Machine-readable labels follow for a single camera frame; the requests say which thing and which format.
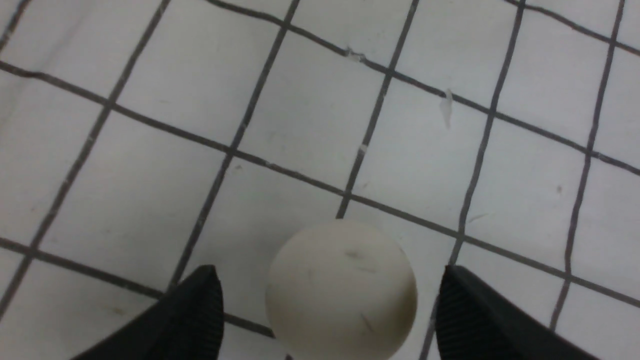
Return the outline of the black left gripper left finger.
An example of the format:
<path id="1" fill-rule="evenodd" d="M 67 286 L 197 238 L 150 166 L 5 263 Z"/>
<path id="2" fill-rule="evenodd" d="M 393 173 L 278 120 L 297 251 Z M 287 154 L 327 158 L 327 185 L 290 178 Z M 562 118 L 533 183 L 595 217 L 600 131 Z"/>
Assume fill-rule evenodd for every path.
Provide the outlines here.
<path id="1" fill-rule="evenodd" d="M 224 296 L 214 265 L 201 265 L 157 303 L 76 360 L 217 360 Z"/>

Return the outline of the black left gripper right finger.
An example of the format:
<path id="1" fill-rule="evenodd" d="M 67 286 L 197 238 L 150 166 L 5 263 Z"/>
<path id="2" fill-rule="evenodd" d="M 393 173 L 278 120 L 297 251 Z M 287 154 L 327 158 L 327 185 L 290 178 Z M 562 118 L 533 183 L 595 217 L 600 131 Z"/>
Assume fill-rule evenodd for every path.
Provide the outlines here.
<path id="1" fill-rule="evenodd" d="M 476 274 L 448 265 L 439 285 L 435 335 L 442 360 L 592 360 Z"/>

